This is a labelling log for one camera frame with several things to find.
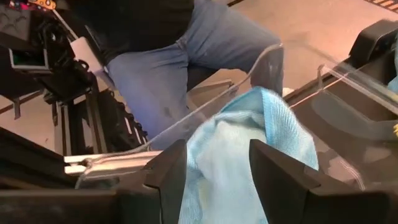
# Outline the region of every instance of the black shirt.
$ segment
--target black shirt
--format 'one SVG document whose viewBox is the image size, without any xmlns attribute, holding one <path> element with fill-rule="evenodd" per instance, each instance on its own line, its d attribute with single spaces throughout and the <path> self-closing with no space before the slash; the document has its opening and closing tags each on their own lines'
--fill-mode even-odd
<svg viewBox="0 0 398 224">
<path fill-rule="evenodd" d="M 188 28 L 193 0 L 69 0 L 93 31 L 106 63 L 125 52 L 172 45 Z"/>
</svg>

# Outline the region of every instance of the blue microfiber towel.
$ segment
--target blue microfiber towel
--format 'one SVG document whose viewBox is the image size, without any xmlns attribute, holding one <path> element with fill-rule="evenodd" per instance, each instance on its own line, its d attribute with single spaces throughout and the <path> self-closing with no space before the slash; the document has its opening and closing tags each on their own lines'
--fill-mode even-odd
<svg viewBox="0 0 398 224">
<path fill-rule="evenodd" d="M 396 53 L 395 53 L 394 63 L 396 65 L 397 76 L 388 83 L 387 88 L 389 90 L 393 91 L 394 93 L 398 94 L 398 50 L 397 49 L 396 49 Z"/>
<path fill-rule="evenodd" d="M 311 135 L 278 95 L 255 87 L 203 123 L 188 140 L 179 223 L 267 223 L 251 176 L 250 139 L 318 169 Z"/>
</svg>

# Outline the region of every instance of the blue jeans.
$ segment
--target blue jeans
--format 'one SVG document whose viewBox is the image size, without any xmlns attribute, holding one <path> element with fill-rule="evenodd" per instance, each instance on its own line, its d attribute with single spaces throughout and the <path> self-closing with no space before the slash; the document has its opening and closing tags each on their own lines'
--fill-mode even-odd
<svg viewBox="0 0 398 224">
<path fill-rule="evenodd" d="M 187 66 L 250 71 L 259 54 L 280 40 L 270 31 L 211 0 L 195 0 L 186 33 L 168 47 L 147 52 L 129 52 L 108 64 L 109 75 L 127 101 L 133 115 L 151 139 L 189 114 Z M 278 75 L 257 71 L 257 83 L 282 93 L 283 51 L 275 51 L 269 63 Z"/>
</svg>

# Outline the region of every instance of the person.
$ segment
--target person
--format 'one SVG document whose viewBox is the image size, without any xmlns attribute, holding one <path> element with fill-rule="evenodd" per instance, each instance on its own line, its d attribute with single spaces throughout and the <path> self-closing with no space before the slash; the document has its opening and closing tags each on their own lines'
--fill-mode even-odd
<svg viewBox="0 0 398 224">
<path fill-rule="evenodd" d="M 188 64 L 250 71 L 278 36 L 212 0 L 69 0 L 93 31 L 109 76 L 135 118 L 155 137 L 189 114 Z M 252 85 L 282 93 L 283 50 Z"/>
</svg>

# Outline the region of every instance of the concrete floor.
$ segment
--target concrete floor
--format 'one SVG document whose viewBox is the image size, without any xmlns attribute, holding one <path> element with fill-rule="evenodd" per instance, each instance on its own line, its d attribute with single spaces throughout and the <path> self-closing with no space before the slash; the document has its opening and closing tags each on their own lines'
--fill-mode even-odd
<svg viewBox="0 0 398 224">
<path fill-rule="evenodd" d="M 337 61 L 348 56 L 359 32 L 386 18 L 397 20 L 398 14 L 363 0 L 245 0 L 234 6 L 260 25 L 278 34 L 284 42 L 306 42 L 331 55 Z M 299 88 L 316 76 L 324 58 L 300 47 L 286 50 L 284 86 Z M 240 71 L 222 70 L 211 80 L 243 79 Z M 0 108 L 10 102 L 0 98 Z M 0 115 L 0 126 L 49 149 L 54 149 L 51 108 L 41 98 L 21 106 L 22 118 L 14 121 L 14 112 Z"/>
</svg>

